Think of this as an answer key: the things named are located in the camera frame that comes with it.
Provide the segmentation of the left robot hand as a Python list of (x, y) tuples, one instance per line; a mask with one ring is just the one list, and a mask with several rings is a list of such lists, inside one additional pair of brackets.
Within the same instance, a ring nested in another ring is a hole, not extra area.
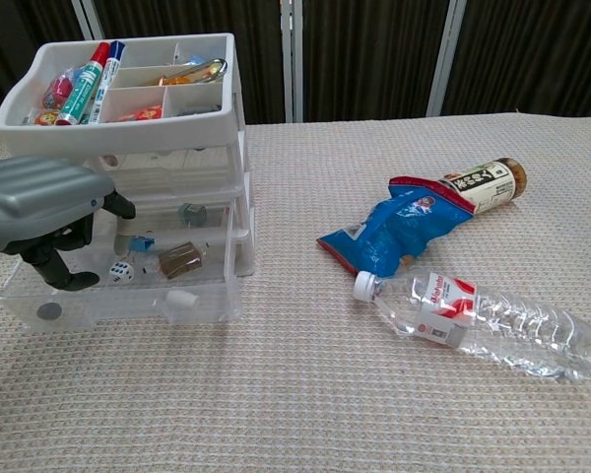
[(136, 217), (134, 204), (107, 175), (44, 156), (0, 160), (0, 253), (21, 256), (57, 290), (77, 292), (99, 282), (93, 272), (70, 272), (60, 256), (92, 242), (99, 209)]

